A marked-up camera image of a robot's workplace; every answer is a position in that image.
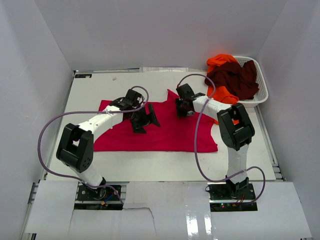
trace white tabletop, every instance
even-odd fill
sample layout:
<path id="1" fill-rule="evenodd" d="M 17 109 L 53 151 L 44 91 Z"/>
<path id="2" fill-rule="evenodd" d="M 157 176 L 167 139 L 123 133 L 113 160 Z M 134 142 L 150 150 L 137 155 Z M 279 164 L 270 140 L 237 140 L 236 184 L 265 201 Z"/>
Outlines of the white tabletop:
<path id="1" fill-rule="evenodd" d="M 62 235 L 61 231 L 52 233 L 50 228 L 41 226 L 36 240 L 311 239 L 309 226 L 292 182 L 267 182 L 264 193 L 257 201 L 258 211 L 211 212 L 209 215 L 200 214 L 201 210 L 206 208 L 209 210 L 209 205 L 203 202 L 203 187 L 195 187 L 201 184 L 200 182 L 195 186 L 188 184 L 187 191 L 182 190 L 184 188 L 181 185 L 170 182 L 160 189 L 161 197 L 156 199 L 152 194 L 158 194 L 158 189 L 150 188 L 150 184 L 154 183 L 147 184 L 146 190 L 141 188 L 141 185 L 135 187 L 129 183 L 129 187 L 135 187 L 135 197 L 138 196 L 139 200 L 143 200 L 139 203 L 150 208 L 123 209 L 122 211 L 73 210 L 72 205 L 72 217 L 70 224 L 66 226 L 69 229 L 67 236 Z M 253 187 L 257 193 L 262 183 L 254 182 Z M 198 193 L 198 195 L 191 198 L 191 193 Z M 54 200 L 54 197 L 47 197 L 43 201 L 50 206 Z M 160 212 L 157 206 L 162 207 L 163 211 Z M 185 215 L 181 214 L 181 207 L 185 207 Z M 45 210 L 45 215 L 55 214 L 51 212 L 52 207 Z M 48 218 L 51 225 L 58 226 L 52 221 L 52 218 Z M 207 229 L 207 226 L 211 226 L 211 238 L 208 231 L 207 235 L 203 234 L 203 229 Z"/>
<path id="2" fill-rule="evenodd" d="M 190 72 L 117 72 L 94 73 L 91 78 L 75 78 L 65 111 L 97 111 L 101 100 L 114 100 L 122 97 L 129 88 L 135 85 L 143 86 L 148 90 L 151 102 L 163 102 L 167 99 L 167 89 L 176 92 L 177 83 L 187 74 Z M 185 83 L 189 83 L 195 93 L 207 92 L 203 77 L 192 76 L 187 78 Z M 256 111 L 254 108 L 247 108 L 247 112 L 255 128 L 255 135 L 248 149 L 247 167 L 258 166 L 263 169 L 267 180 L 275 180 Z M 58 140 L 51 156 L 51 170 L 60 174 L 76 175 L 56 158 L 57 147 L 66 124 L 79 124 L 91 117 L 92 115 L 88 114 L 74 114 L 63 118 Z M 199 153 L 199 162 L 209 178 L 219 180 L 225 177 L 228 170 L 227 147 L 221 139 L 218 125 L 213 125 L 211 134 L 218 145 L 218 151 Z M 92 164 L 107 182 L 204 181 L 192 152 L 95 152 Z M 248 177 L 251 181 L 262 180 L 261 173 L 254 169 L 248 172 Z M 47 180 L 63 179 L 48 174 Z"/>

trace white basket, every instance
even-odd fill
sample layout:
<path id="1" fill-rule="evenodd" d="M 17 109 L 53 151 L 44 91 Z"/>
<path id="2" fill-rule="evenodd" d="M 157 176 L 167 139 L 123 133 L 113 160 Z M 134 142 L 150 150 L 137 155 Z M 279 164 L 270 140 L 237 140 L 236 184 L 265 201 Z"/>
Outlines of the white basket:
<path id="1" fill-rule="evenodd" d="M 269 93 L 267 90 L 267 85 L 262 74 L 259 63 L 251 57 L 246 56 L 233 56 L 237 62 L 241 65 L 241 67 L 248 61 L 252 60 L 254 62 L 256 68 L 256 80 L 255 82 L 259 84 L 259 91 L 253 96 L 251 100 L 241 100 L 238 103 L 244 105 L 245 108 L 254 108 L 260 103 L 265 102 L 268 99 Z"/>

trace cable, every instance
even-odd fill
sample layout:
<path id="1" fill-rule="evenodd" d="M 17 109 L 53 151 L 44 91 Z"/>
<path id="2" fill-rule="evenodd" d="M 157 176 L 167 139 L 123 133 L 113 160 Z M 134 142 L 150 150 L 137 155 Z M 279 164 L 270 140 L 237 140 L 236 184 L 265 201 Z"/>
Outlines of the cable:
<path id="1" fill-rule="evenodd" d="M 106 200 L 104 200 L 104 202 L 105 202 L 105 203 L 108 202 L 113 196 L 114 196 L 114 195 L 111 194 Z"/>
<path id="2" fill-rule="evenodd" d="M 193 146 L 194 146 L 194 157 L 195 157 L 195 162 L 196 162 L 196 165 L 197 165 L 197 167 L 198 167 L 198 169 L 199 169 L 200 174 L 204 177 L 204 179 L 206 179 L 207 181 L 209 181 L 209 182 L 211 182 L 211 183 L 223 183 L 223 182 L 225 182 L 225 181 L 227 181 L 227 180 L 229 180 L 229 179 L 231 179 L 231 178 L 233 178 L 233 177 L 235 177 L 235 176 L 237 176 L 237 175 L 239 175 L 239 174 L 242 174 L 242 173 L 244 173 L 244 172 L 250 171 L 251 169 L 258 169 L 258 170 L 262 173 L 262 177 L 263 177 L 263 185 L 262 185 L 261 192 L 259 193 L 259 195 L 258 195 L 253 201 L 247 202 L 247 203 L 245 203 L 245 204 L 246 204 L 246 205 L 249 205 L 249 204 L 252 204 L 252 203 L 256 202 L 256 201 L 261 197 L 262 193 L 263 193 L 264 190 L 265 190 L 265 186 L 266 186 L 266 176 L 265 176 L 264 171 L 263 171 L 260 167 L 258 167 L 258 166 L 251 166 L 251 167 L 247 168 L 246 170 L 238 171 L 238 172 L 232 174 L 231 176 L 228 176 L 228 177 L 226 177 L 226 178 L 224 178 L 224 179 L 221 179 L 221 180 L 212 180 L 212 179 L 208 178 L 208 177 L 204 174 L 204 172 L 202 171 L 202 169 L 201 169 L 201 167 L 200 167 L 199 159 L 198 159 L 198 152 L 197 152 L 198 129 L 199 129 L 199 124 L 200 124 L 200 119 L 201 119 L 202 114 L 203 114 L 204 111 L 205 111 L 206 105 L 208 104 L 208 102 L 210 101 L 211 97 L 212 97 L 212 96 L 215 94 L 215 92 L 216 92 L 216 86 L 215 86 L 214 82 L 213 82 L 209 77 L 207 77 L 207 76 L 205 76 L 205 75 L 203 75 L 203 74 L 200 74 L 200 73 L 192 73 L 192 74 L 189 74 L 189 75 L 185 76 L 184 78 L 182 78 L 182 79 L 180 80 L 180 82 L 178 83 L 177 88 L 179 87 L 179 85 L 181 84 L 181 82 L 182 82 L 184 79 L 186 79 L 187 77 L 190 77 L 190 76 L 201 76 L 201 77 L 204 77 L 204 78 L 206 78 L 208 81 L 210 81 L 210 83 L 211 83 L 212 86 L 213 86 L 213 92 L 210 94 L 210 96 L 208 97 L 208 99 L 204 102 L 204 104 L 203 104 L 203 106 L 202 106 L 202 109 L 201 109 L 201 111 L 200 111 L 200 113 L 199 113 L 198 119 L 197 119 L 197 121 L 196 121 L 196 125 L 195 125 L 194 143 L 193 143 Z"/>
<path id="3" fill-rule="evenodd" d="M 187 77 L 190 77 L 190 76 L 200 76 L 200 77 L 205 77 L 213 86 L 213 92 L 210 94 L 210 96 L 208 96 L 209 99 L 211 99 L 213 97 L 213 95 L 215 94 L 216 92 L 216 85 L 214 84 L 214 82 L 207 76 L 201 74 L 201 73 L 191 73 L 191 74 L 188 74 L 187 76 L 184 76 L 180 82 L 178 83 L 178 85 L 176 86 L 176 88 L 178 88 L 180 86 L 180 84 L 183 82 L 183 80 L 185 80 Z"/>
<path id="4" fill-rule="evenodd" d="M 66 116 L 66 115 L 72 115 L 72 114 L 106 114 L 106 113 L 109 113 L 109 114 L 120 114 L 120 113 L 133 113 L 133 112 L 139 111 L 140 109 L 142 109 L 142 108 L 148 103 L 148 101 L 149 101 L 149 93 L 148 93 L 148 91 L 147 91 L 144 87 L 142 87 L 142 86 L 133 86 L 131 89 L 134 89 L 134 88 L 140 88 L 140 89 L 144 90 L 145 93 L 146 93 L 146 100 L 145 100 L 145 102 L 144 102 L 140 107 L 138 107 L 138 108 L 136 108 L 136 109 L 123 110 L 123 111 L 108 111 L 108 112 L 105 112 L 105 111 L 70 111 L 70 112 L 61 113 L 61 114 L 53 117 L 51 120 L 49 120 L 49 121 L 44 125 L 44 127 L 42 128 L 42 130 L 41 130 L 41 132 L 40 132 L 40 134 L 39 134 L 38 143 L 37 143 L 37 154 L 38 154 L 38 158 L 39 158 L 39 161 L 40 161 L 40 164 L 42 165 L 42 167 L 43 167 L 48 173 L 51 173 L 51 174 L 56 175 L 56 176 L 58 176 L 58 177 L 69 178 L 69 179 L 76 179 L 76 180 L 78 180 L 78 181 L 80 181 L 80 182 L 83 183 L 84 181 L 83 181 L 81 178 L 77 177 L 77 176 L 65 175 L 65 174 L 57 173 L 57 172 L 55 172 L 55 171 L 50 170 L 50 168 L 48 168 L 48 167 L 46 166 L 46 164 L 44 163 L 44 160 L 43 160 L 43 158 L 42 158 L 42 156 L 41 156 L 41 140 L 42 140 L 42 137 L 43 137 L 43 135 L 44 135 L 44 133 L 45 133 L 45 130 L 47 129 L 47 127 L 48 127 L 53 121 L 55 121 L 55 120 L 57 120 L 57 119 L 59 119 L 59 118 L 61 118 L 61 117 L 63 117 L 63 116 Z M 113 186 L 110 186 L 110 185 L 93 186 L 93 185 L 88 184 L 88 183 L 85 183 L 85 185 L 86 185 L 87 187 L 93 188 L 93 189 L 95 189 L 95 188 L 97 188 L 97 189 L 98 189 L 98 188 L 110 188 L 110 189 L 112 189 L 112 190 L 116 193 L 116 195 L 117 195 L 119 201 L 122 203 L 122 205 L 124 204 L 124 202 L 122 201 L 120 195 L 118 194 L 118 191 L 117 191 Z"/>
<path id="5" fill-rule="evenodd" d="M 238 199 L 236 200 L 236 202 L 232 203 L 232 207 L 237 206 L 237 203 L 241 201 L 241 198 L 238 197 Z"/>
<path id="6" fill-rule="evenodd" d="M 237 205 L 239 206 L 240 204 L 242 204 L 242 203 L 244 202 L 244 200 L 245 200 L 245 195 L 244 195 L 244 194 L 242 194 L 241 201 L 240 201 Z"/>
<path id="7" fill-rule="evenodd" d="M 208 186 L 206 186 L 205 189 L 204 189 L 207 193 L 211 193 L 210 190 L 207 190 L 207 188 L 209 188 L 209 187 L 210 187 L 210 186 L 208 185 Z"/>

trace white enclosure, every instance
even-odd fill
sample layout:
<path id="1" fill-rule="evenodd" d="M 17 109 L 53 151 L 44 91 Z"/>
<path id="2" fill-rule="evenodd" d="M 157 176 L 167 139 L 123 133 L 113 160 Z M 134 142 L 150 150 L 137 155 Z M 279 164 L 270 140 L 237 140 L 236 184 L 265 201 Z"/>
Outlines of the white enclosure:
<path id="1" fill-rule="evenodd" d="M 259 62 L 269 91 L 260 108 L 277 161 L 320 239 L 319 26 L 315 0 L 0 0 L 0 239 L 21 236 L 42 177 L 38 135 L 64 110 L 72 71 L 204 70 L 220 53 Z M 45 158 L 57 123 L 43 139 Z"/>

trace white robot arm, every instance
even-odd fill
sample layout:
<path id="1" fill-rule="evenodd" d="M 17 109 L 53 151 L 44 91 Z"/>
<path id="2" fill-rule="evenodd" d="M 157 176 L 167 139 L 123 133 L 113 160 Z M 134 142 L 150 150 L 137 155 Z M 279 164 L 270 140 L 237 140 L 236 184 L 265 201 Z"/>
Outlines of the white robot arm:
<path id="1" fill-rule="evenodd" d="M 94 157 L 94 142 L 104 132 L 125 120 L 130 120 L 134 133 L 144 134 L 144 127 L 155 124 L 160 127 L 152 104 L 142 107 L 143 96 L 129 89 L 126 96 L 112 101 L 101 113 L 78 125 L 67 124 L 56 152 L 56 157 L 70 167 L 85 183 L 91 186 L 102 186 L 106 180 L 91 164 Z M 90 188 L 93 195 L 99 198 L 101 188 Z"/>
<path id="2" fill-rule="evenodd" d="M 179 98 L 175 100 L 178 117 L 187 117 L 200 113 L 208 100 L 203 93 L 194 94 L 188 84 L 179 86 L 177 89 Z M 245 170 L 247 168 L 247 152 L 255 129 L 249 119 L 245 107 L 237 103 L 235 105 L 208 100 L 203 114 L 218 120 L 220 134 L 228 150 L 228 171 L 226 177 Z M 247 172 L 243 172 L 226 181 L 232 191 L 245 188 L 249 184 Z"/>

